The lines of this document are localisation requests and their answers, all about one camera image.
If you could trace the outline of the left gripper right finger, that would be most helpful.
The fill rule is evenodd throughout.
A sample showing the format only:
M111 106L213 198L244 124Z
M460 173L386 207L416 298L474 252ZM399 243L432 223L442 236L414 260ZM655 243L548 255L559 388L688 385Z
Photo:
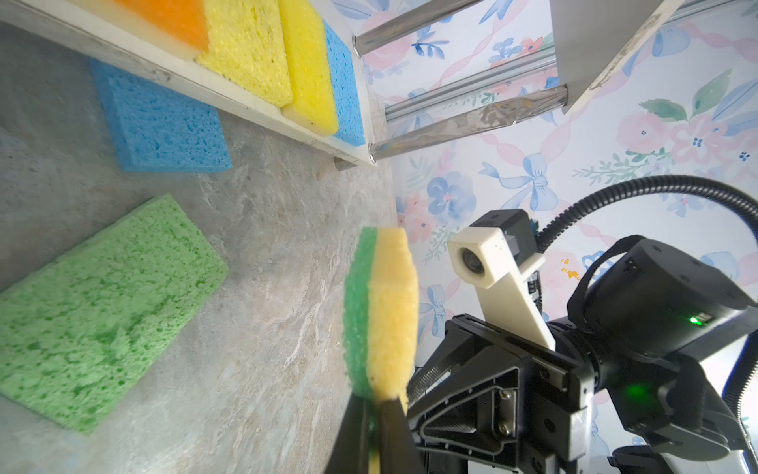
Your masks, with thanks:
M379 404L378 432L381 474L426 473L399 399Z

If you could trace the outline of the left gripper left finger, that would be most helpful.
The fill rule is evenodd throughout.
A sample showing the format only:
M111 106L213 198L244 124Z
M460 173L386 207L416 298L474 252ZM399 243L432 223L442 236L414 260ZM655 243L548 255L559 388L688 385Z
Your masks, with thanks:
M367 474L369 472L372 403L351 394L325 474Z

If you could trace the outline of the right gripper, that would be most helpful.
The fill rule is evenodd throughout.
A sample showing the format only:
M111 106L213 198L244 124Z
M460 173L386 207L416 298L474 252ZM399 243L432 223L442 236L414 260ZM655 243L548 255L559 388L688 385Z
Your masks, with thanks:
M468 314L412 377L408 420L416 447L523 473L590 470L589 363Z

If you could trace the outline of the yellow green-backed sponge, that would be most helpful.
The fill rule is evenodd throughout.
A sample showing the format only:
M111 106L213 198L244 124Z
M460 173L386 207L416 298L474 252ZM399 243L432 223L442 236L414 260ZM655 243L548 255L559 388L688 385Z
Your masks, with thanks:
M361 230L343 295L343 360L351 390L408 411L418 347L418 274L406 231Z

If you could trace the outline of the green sponge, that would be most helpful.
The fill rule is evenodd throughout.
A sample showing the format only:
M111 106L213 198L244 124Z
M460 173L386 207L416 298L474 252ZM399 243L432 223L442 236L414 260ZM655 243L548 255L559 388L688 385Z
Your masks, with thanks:
M91 434L228 275L176 200L154 197L1 296L1 392Z

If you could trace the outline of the bright yellow sponge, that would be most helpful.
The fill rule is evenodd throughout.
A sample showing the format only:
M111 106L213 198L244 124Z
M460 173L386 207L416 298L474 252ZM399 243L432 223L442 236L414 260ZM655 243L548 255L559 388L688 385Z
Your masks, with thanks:
M308 0L278 5L293 96L281 112L314 134L331 136L339 122L323 19Z

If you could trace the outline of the yellow cellulose sponge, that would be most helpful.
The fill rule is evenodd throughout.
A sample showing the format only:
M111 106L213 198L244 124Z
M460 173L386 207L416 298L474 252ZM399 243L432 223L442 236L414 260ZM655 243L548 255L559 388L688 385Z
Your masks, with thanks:
M208 51L195 62L283 108L293 100L276 0L205 2Z

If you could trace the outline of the orange sponge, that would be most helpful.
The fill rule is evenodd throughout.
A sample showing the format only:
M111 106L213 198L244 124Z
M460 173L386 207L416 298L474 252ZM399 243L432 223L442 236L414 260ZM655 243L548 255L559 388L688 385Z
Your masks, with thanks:
M208 50L201 0L77 0L73 5L183 60Z

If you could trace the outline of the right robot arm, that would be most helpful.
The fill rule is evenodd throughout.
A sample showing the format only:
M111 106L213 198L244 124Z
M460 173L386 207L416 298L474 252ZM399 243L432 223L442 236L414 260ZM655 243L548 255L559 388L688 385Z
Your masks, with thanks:
M544 348L463 314L412 378L419 450L525 473L590 468L594 395L656 453L716 461L745 450L734 404L702 361L757 328L755 301L719 270L641 236L617 242L612 267L586 276Z

